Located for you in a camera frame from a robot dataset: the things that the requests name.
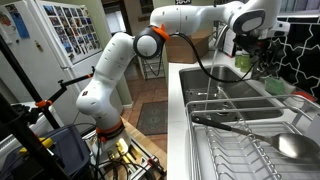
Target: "countertop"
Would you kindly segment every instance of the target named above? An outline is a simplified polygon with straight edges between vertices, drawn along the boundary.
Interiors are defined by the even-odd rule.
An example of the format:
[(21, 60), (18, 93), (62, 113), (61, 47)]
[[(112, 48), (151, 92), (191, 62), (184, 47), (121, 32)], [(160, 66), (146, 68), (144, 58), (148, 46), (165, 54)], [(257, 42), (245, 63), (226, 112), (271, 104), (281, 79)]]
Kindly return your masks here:
[[(204, 66), (211, 66), (213, 60), (214, 51), (209, 51), (204, 57), (201, 58)], [(239, 68), (234, 66), (234, 58), (229, 58), (225, 54), (218, 52), (217, 58), (214, 63), (215, 66), (224, 65), (230, 67), (236, 74), (242, 77), (245, 73), (242, 73)], [(168, 78), (168, 151), (167, 151), (167, 167), (168, 167), (168, 180), (175, 179), (189, 179), (189, 165), (188, 165), (188, 127), (187, 118), (185, 113), (185, 106), (183, 102), (183, 94), (181, 90), (181, 84), (179, 79), (179, 71), (181, 69), (199, 67), (198, 63), (194, 64), (182, 64), (182, 63), (169, 63), (169, 78)], [(255, 80), (247, 81), (254, 89), (260, 92), (264, 96), (270, 96), (264, 90), (264, 85)], [(285, 110), (284, 114), (279, 118), (274, 118), (270, 121), (286, 120), (290, 122), (294, 118), (295, 114), (290, 110)]]

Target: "kitchen sink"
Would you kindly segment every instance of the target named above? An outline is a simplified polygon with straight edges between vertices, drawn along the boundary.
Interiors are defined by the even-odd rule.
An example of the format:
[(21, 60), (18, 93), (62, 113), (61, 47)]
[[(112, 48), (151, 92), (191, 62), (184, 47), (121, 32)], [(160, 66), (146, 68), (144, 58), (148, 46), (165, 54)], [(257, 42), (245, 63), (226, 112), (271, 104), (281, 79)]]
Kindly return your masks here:
[[(236, 80), (240, 77), (227, 66), (216, 66), (213, 68), (213, 76), (224, 80)], [(262, 96), (258, 91), (251, 87), (247, 82), (237, 83), (223, 83), (211, 80), (209, 93), (207, 92), (209, 77), (200, 68), (183, 69), (180, 71), (180, 81), (183, 91), (184, 103), (190, 101), (201, 100), (216, 100), (216, 99), (229, 99), (229, 98), (245, 98), (245, 97), (258, 97)], [(275, 107), (269, 100), (254, 101), (240, 101), (240, 102), (222, 102), (211, 103), (206, 105), (193, 105), (188, 108), (188, 111), (195, 110), (225, 110), (225, 109), (242, 109), (242, 108), (263, 108)], [(220, 122), (232, 122), (239, 119), (244, 120), (257, 120), (266, 118), (276, 118), (283, 114), (280, 110), (272, 110), (267, 113), (254, 111), (254, 112), (221, 112), (211, 115), (206, 115), (209, 119), (215, 119)]]

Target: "paper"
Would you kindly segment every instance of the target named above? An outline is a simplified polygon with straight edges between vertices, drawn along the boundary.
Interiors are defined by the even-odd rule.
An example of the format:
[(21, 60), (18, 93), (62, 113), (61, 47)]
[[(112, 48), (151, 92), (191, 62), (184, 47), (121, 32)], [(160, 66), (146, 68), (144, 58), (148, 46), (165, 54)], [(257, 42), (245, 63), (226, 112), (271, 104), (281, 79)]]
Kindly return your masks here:
[(236, 37), (236, 34), (232, 30), (228, 30), (226, 33), (226, 37), (223, 45), (223, 52), (225, 52), (228, 56), (232, 57), (232, 52), (234, 48), (233, 39)]
[(24, 24), (24, 21), (21, 17), (21, 14), (18, 12), (17, 8), (15, 7), (14, 4), (10, 4), (8, 6), (6, 6), (7, 10), (9, 11), (15, 25), (16, 28), (19, 32), (19, 35), (21, 38), (29, 38), (29, 32), (27, 30), (26, 25)]
[(2, 26), (0, 26), (0, 34), (1, 34), (2, 38), (4, 39), (4, 41), (5, 41), (7, 44), (11, 44), (11, 43), (12, 43), (9, 35), (8, 35), (7, 32), (3, 29)]
[(9, 17), (4, 13), (0, 12), (0, 24), (3, 28), (3, 31), (5, 31), (8, 35), (16, 34), (16, 27), (12, 23), (12, 21), (9, 19)]

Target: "shelf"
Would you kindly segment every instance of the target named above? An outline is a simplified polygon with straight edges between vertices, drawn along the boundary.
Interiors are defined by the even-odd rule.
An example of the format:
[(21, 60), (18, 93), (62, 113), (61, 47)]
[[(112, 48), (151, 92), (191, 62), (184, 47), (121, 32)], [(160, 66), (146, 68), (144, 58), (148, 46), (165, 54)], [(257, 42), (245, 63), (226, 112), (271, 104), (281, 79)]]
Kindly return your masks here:
[(139, 65), (140, 65), (140, 70), (141, 73), (144, 77), (144, 79), (151, 79), (151, 78), (160, 78), (160, 77), (164, 77), (164, 70), (163, 70), (163, 63), (160, 63), (160, 72), (158, 76), (155, 76), (155, 74), (158, 73), (159, 70), (159, 63), (160, 63), (160, 59), (151, 59), (151, 60), (147, 60), (144, 61), (141, 58), (139, 58)]

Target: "wire dish rack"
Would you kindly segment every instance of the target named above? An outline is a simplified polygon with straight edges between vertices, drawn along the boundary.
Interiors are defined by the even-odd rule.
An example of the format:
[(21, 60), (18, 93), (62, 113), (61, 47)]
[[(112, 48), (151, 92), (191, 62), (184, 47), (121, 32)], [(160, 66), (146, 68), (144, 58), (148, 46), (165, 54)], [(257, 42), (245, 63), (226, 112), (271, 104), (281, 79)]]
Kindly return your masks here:
[[(195, 104), (221, 103), (224, 101), (231, 103), (235, 101), (252, 101), (254, 103), (254, 101), (261, 99), (281, 101), (288, 98), (299, 99), (304, 104), (300, 108), (284, 105), (267, 108), (188, 112), (188, 108)], [(265, 113), (268, 113), (268, 111), (275, 109), (293, 114), (292, 121), (246, 121), (245, 119), (240, 119), (236, 122), (227, 122), (226, 124), (248, 132), (273, 136), (278, 133), (302, 134), (300, 128), (299, 130), (297, 128), (298, 123), (306, 121), (306, 124), (311, 124), (310, 126), (312, 126), (312, 123), (320, 121), (320, 106), (300, 96), (252, 97), (189, 102), (186, 105), (186, 112), (188, 114), (190, 135), (191, 179), (320, 179), (319, 155), (312, 159), (292, 159), (282, 155), (268, 143), (255, 139), (253, 135), (243, 136), (234, 132), (195, 124), (191, 121), (192, 116), (210, 117), (210, 114), (221, 113), (222, 111), (241, 114), (246, 111), (260, 112), (264, 110)]]

